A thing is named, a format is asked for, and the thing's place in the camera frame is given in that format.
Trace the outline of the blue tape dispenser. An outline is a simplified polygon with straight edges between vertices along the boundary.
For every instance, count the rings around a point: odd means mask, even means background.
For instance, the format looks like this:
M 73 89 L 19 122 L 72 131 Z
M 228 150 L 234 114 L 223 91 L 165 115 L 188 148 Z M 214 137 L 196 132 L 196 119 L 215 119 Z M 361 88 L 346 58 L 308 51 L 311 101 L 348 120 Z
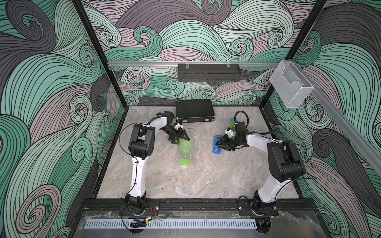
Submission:
M 213 150 L 212 150 L 212 153 L 213 154 L 216 154 L 216 155 L 220 155 L 221 154 L 221 148 L 219 148 L 217 146 L 217 142 L 222 138 L 222 136 L 220 135 L 216 135 L 215 138 L 214 138 L 214 141 L 213 141 Z

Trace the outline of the black case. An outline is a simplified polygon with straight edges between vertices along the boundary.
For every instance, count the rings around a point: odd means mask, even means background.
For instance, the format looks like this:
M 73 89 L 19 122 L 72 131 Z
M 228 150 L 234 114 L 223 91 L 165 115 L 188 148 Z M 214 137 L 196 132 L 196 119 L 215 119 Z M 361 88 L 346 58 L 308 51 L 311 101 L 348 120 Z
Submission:
M 176 101 L 176 118 L 181 124 L 213 122 L 215 112 L 210 99 Z

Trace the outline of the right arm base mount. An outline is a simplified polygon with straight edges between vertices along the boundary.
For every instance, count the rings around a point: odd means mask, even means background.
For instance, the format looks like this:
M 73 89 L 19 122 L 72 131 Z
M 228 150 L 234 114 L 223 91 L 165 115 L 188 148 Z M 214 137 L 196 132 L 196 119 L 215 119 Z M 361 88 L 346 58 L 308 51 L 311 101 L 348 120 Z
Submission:
M 237 206 L 241 216 L 260 218 L 276 217 L 279 215 L 276 202 L 264 203 L 257 199 L 238 199 Z

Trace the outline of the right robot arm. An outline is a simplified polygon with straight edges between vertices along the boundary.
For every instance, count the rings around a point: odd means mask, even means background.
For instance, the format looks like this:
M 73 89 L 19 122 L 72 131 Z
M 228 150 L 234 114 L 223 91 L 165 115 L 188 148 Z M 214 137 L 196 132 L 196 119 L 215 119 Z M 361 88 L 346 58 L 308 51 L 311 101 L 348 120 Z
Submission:
M 254 211 L 264 214 L 275 211 L 277 196 L 281 190 L 306 173 L 304 162 L 292 141 L 270 139 L 266 134 L 249 131 L 249 117 L 244 111 L 234 115 L 233 128 L 225 130 L 225 134 L 215 142 L 215 146 L 226 151 L 253 147 L 267 153 L 270 176 L 265 184 L 255 192 L 253 197 Z

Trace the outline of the clear plastic wall bin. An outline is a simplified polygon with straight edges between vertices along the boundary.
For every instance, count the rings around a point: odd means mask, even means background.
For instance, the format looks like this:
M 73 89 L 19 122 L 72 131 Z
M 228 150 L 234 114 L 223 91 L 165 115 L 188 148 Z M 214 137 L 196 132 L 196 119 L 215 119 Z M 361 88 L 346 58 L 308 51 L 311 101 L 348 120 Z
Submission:
M 292 60 L 282 60 L 270 82 L 288 109 L 299 107 L 315 88 L 301 66 Z

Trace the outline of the black wall shelf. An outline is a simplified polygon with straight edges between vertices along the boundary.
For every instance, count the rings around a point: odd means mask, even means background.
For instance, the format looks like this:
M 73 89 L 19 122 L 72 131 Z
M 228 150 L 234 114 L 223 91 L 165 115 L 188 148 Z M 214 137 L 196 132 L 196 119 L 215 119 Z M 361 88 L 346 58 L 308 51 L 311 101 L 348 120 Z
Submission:
M 236 63 L 180 63 L 179 82 L 239 82 L 241 68 Z

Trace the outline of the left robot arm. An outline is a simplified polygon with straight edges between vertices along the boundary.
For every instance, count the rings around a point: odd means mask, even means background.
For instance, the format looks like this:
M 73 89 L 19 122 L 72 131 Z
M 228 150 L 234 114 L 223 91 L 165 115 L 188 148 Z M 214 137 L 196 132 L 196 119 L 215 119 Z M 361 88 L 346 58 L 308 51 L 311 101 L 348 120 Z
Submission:
M 139 210 L 145 209 L 146 200 L 146 167 L 149 157 L 154 151 L 155 135 L 163 131 L 169 136 L 171 144 L 179 145 L 181 140 L 190 141 L 190 137 L 175 115 L 170 111 L 157 113 L 147 123 L 132 123 L 127 154 L 131 155 L 133 163 L 132 182 L 130 190 L 124 198 L 125 203 Z

